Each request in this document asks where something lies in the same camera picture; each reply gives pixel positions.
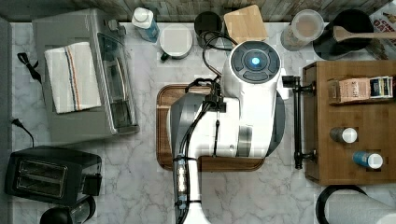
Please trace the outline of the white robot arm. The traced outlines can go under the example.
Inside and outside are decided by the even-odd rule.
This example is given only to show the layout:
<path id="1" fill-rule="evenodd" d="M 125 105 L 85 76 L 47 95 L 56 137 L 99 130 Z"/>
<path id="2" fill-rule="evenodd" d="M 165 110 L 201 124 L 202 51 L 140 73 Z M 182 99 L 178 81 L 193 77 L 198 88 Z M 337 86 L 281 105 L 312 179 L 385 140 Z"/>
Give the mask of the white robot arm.
<path id="1" fill-rule="evenodd" d="M 167 113 L 176 224 L 206 224 L 198 159 L 263 159 L 275 148 L 280 56 L 263 41 L 236 45 L 207 94 L 187 91 Z"/>

